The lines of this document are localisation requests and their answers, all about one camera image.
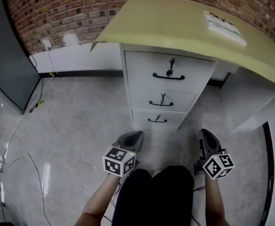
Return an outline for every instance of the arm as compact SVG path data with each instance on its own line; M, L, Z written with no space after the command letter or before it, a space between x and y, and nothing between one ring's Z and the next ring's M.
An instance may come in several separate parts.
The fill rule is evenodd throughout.
M89 199L75 226L100 226L120 177L109 174Z
M217 180L212 180L205 173L206 193L206 225L207 226L228 226L225 220L223 200Z

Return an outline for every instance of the yellow desk top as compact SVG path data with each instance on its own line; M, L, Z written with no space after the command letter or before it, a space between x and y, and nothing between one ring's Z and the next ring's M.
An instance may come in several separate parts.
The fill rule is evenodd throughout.
M203 11L235 25L247 45L207 29ZM228 60L275 83L275 43L262 31L217 8L188 0L128 0L96 39L174 48Z

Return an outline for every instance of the leg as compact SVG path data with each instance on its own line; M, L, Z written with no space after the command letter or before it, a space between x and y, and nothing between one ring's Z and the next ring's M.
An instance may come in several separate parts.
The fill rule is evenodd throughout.
M148 213L147 198L152 177L143 169L131 172L125 180L113 214L112 226L143 225Z
M194 179L183 166L170 166L153 178L155 225L189 225Z

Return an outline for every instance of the book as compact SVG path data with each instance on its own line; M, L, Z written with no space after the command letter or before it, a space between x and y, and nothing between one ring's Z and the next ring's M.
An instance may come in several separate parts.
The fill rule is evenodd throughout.
M206 20L207 28L209 30L222 34L243 46L247 45L247 42L232 22L211 12L204 11L203 14Z

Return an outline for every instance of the gray floor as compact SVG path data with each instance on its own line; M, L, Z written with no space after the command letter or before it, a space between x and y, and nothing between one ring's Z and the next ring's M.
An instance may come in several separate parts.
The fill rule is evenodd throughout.
M45 104L21 123L8 149L6 163L29 153L44 184L48 220L52 226L71 226L107 175L102 170L102 154L107 145L132 130L124 82L122 78L55 78L43 99ZM0 106L0 153L21 118L8 105ZM138 167L153 172L167 165L193 163L199 156L196 136L201 128L215 134L236 163L236 168L219 180L229 224L259 225L267 191L263 129L230 133L216 87L205 88L176 132L145 130ZM6 220L15 225L47 226L37 174L29 159L23 157L4 168L0 179ZM204 176L196 176L195 187L203 185ZM111 218L112 213L110 205L106 215ZM194 192L193 215L201 225L206 224L204 191ZM110 222L103 219L102 224Z

